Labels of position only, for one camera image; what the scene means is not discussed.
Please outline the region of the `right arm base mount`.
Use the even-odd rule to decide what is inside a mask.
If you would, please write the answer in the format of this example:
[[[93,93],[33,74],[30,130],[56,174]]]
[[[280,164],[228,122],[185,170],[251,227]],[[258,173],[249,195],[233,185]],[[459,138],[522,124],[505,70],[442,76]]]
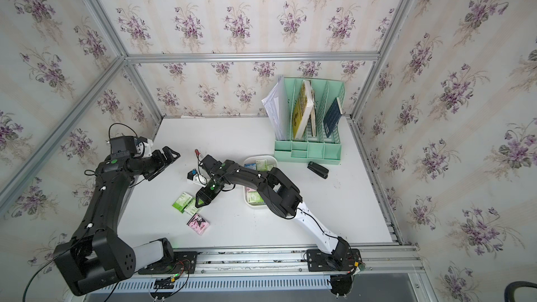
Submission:
[[[322,253],[320,250],[306,250],[304,255],[309,272],[353,272],[366,270],[360,251],[351,248],[343,257]]]

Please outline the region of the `green tissue pack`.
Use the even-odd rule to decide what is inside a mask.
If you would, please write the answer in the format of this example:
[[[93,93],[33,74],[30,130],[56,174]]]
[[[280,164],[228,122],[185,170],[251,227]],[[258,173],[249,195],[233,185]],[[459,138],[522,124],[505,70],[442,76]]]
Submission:
[[[192,203],[194,197],[186,192],[183,192],[179,198],[177,198],[172,207],[175,208],[180,213],[184,213],[185,209]]]
[[[196,200],[191,200],[183,212],[184,214],[188,214],[190,216],[196,215],[199,212],[199,208],[196,207]]]
[[[258,192],[247,192],[246,201],[251,206],[263,206],[265,204],[263,198]]]
[[[255,166],[257,171],[270,171],[275,165],[268,159],[257,159]]]

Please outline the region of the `blue tissue pack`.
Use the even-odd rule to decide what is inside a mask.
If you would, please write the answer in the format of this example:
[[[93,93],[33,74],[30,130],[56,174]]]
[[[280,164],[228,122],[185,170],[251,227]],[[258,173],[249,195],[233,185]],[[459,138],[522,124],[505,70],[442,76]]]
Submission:
[[[252,169],[252,170],[257,170],[257,164],[256,163],[244,164],[244,167],[248,168],[248,169]]]

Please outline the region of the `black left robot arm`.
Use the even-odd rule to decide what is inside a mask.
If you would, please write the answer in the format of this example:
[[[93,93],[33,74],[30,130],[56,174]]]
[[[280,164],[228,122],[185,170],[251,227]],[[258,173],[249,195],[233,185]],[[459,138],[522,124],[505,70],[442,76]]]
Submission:
[[[95,190],[71,240],[54,251],[54,263],[75,296],[83,296],[131,278],[135,272],[175,259],[166,238],[131,247],[117,234],[128,189],[137,177],[151,181],[180,154],[165,146],[151,150],[150,141],[135,136],[110,140],[110,155],[95,171]]]

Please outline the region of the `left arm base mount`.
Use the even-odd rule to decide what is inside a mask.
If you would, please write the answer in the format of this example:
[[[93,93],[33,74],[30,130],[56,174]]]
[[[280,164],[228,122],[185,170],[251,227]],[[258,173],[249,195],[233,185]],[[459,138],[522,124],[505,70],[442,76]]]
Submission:
[[[166,238],[138,246],[134,251],[137,274],[193,274],[196,268],[198,252],[174,250]]]

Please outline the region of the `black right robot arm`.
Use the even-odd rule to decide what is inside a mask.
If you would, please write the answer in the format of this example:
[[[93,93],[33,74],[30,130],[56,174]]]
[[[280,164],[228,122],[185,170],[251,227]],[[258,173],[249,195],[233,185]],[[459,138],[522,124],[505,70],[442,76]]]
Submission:
[[[318,250],[331,267],[338,270],[352,255],[350,244],[326,228],[307,207],[299,188],[277,167],[257,171],[232,160],[220,162],[210,155],[198,162],[208,179],[196,193],[196,207],[213,202],[227,185],[241,185],[257,191],[268,209],[284,220],[301,224],[315,239]]]

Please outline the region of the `pink tissue pack bottom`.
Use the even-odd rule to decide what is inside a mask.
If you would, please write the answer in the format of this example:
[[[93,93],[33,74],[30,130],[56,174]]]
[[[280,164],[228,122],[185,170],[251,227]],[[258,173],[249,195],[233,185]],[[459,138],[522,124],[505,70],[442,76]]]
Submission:
[[[190,218],[187,226],[201,236],[209,228],[210,222],[203,218],[200,214],[196,213]]]

